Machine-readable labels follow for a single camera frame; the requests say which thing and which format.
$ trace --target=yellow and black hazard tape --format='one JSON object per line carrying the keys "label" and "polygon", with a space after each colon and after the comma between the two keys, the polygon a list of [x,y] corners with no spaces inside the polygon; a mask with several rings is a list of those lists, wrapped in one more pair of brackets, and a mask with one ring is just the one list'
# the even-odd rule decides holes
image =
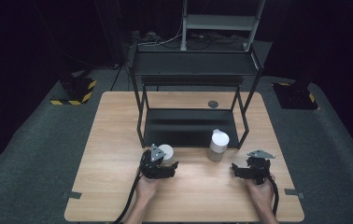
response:
{"label": "yellow and black hazard tape", "polygon": [[[285,83],[285,82],[280,82],[278,84],[281,86],[290,86],[289,83]],[[308,94],[308,97],[310,97],[311,103],[314,103],[316,101],[316,99],[314,98],[314,95],[311,92],[310,92],[310,94]]]}
{"label": "yellow and black hazard tape", "polygon": [[96,80],[93,80],[90,83],[89,87],[87,88],[86,94],[81,100],[50,99],[50,103],[52,105],[84,105],[89,101],[90,97],[92,97],[92,90],[94,89],[96,83]]}

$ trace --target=black equipment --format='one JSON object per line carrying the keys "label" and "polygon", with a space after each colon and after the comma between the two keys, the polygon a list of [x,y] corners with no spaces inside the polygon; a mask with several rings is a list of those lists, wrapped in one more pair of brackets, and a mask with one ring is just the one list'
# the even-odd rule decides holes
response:
{"label": "black equipment", "polygon": [[147,149],[142,154],[139,171],[148,179],[173,177],[176,173],[178,162],[173,163],[171,166],[161,166],[164,155],[161,149],[152,145],[151,149]]}
{"label": "black equipment", "polygon": [[273,213],[275,215],[279,200],[278,188],[275,181],[270,176],[270,160],[265,159],[273,159],[274,156],[262,150],[249,152],[248,156],[250,156],[247,160],[248,168],[239,168],[236,164],[232,163],[234,176],[244,179],[254,179],[256,180],[257,185],[263,184],[265,178],[269,179],[270,183],[272,183],[273,191],[275,194],[275,203],[273,206]]}
{"label": "black equipment", "polygon": [[162,160],[164,159],[165,153],[156,147],[154,144],[151,145],[151,149],[147,149],[143,154],[141,161],[139,162],[139,167],[136,172],[135,180],[133,186],[130,190],[130,195],[127,200],[127,204],[124,210],[121,212],[120,216],[114,224],[120,223],[121,219],[126,214],[128,208],[130,207],[131,200],[134,195],[136,185],[139,179],[144,175],[148,179],[162,179],[173,177],[176,173],[176,168],[178,161],[174,162],[171,166],[161,166]]}

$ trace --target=white cup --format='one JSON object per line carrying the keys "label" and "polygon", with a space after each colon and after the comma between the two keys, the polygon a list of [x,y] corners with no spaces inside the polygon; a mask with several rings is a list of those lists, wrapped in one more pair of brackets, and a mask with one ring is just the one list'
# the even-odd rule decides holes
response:
{"label": "white cup", "polygon": [[229,144],[229,135],[216,129],[212,133],[211,144],[207,151],[207,156],[211,161],[221,161],[223,154]]}
{"label": "white cup", "polygon": [[173,161],[174,161],[174,158],[173,158],[174,150],[173,150],[173,148],[171,146],[169,146],[169,145],[164,144],[164,145],[159,146],[159,149],[161,149],[165,153],[164,157],[162,158],[161,166],[170,166],[170,165],[172,165]]}

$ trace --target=wooden table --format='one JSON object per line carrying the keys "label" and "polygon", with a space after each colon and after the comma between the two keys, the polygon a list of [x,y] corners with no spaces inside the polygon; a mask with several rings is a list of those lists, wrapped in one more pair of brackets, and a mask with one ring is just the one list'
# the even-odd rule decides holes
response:
{"label": "wooden table", "polygon": [[[232,100],[234,92],[163,91],[148,95],[152,107],[203,107],[211,100],[218,101],[219,107],[229,107],[228,99]],[[241,134],[244,126],[238,106],[234,110],[237,132]],[[103,94],[72,188],[81,197],[69,199],[66,220],[112,221],[120,215],[145,150],[137,136],[137,119],[133,92]],[[179,161],[176,175],[162,181],[145,221],[258,221],[243,179],[234,177],[231,169],[232,162],[246,166],[247,153],[256,149],[275,155],[270,170],[279,190],[278,220],[302,221],[304,212],[298,197],[284,192],[294,186],[258,93],[253,95],[247,120],[250,132],[245,143],[239,150],[229,148],[221,162],[210,161],[205,147],[174,148],[175,161]]]}

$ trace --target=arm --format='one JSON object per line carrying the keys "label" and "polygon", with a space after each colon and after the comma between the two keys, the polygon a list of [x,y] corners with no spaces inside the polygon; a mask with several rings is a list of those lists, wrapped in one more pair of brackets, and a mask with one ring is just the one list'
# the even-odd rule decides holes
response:
{"label": "arm", "polygon": [[160,184],[160,179],[147,179],[142,176],[136,186],[136,200],[135,204],[124,221],[125,224],[142,223],[145,214],[148,211],[148,205],[156,195],[157,189]]}
{"label": "arm", "polygon": [[251,200],[255,205],[256,211],[264,224],[276,224],[278,221],[272,211],[273,186],[266,178],[263,184],[256,185],[251,179],[244,179],[246,182]]}

